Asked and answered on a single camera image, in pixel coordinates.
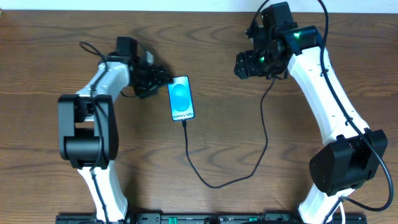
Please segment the blue Galaxy smartphone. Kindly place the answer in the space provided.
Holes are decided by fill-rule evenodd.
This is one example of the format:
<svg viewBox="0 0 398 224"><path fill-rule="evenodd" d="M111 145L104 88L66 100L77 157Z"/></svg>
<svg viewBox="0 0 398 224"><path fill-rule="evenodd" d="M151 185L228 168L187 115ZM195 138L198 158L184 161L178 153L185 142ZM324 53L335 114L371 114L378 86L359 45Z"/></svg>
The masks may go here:
<svg viewBox="0 0 398 224"><path fill-rule="evenodd" d="M172 81L171 84L167 85L172 120L193 119L195 110L189 77L175 77Z"/></svg>

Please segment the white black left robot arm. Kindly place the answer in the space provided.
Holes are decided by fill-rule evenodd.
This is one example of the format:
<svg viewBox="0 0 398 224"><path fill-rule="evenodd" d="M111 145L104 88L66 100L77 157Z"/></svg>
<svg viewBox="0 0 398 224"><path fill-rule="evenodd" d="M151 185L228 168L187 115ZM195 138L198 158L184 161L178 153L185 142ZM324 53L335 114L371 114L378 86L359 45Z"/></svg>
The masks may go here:
<svg viewBox="0 0 398 224"><path fill-rule="evenodd" d="M119 149L114 103L127 87L135 98L144 99L172 82L150 52L138 55L141 46L131 37L118 37L115 51L102 54L80 42L81 48L100 57L98 71L84 88L58 99L58 142L62 159L84 178L96 212L57 215L56 223L135 223L114 163Z"/></svg>

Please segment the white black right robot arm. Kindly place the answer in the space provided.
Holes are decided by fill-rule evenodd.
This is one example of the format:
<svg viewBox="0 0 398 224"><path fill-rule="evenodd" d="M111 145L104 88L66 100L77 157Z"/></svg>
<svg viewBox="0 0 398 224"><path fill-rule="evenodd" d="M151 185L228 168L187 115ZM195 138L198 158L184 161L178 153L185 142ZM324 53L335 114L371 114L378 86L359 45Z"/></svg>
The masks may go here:
<svg viewBox="0 0 398 224"><path fill-rule="evenodd" d="M246 36L254 47L237 54L235 74L272 81L292 77L317 121L323 148L310 160L313 185L298 207L298 220L328 223L356 189L386 169L386 135L373 131L346 96L326 49L327 33L299 27L286 2L262 3Z"/></svg>

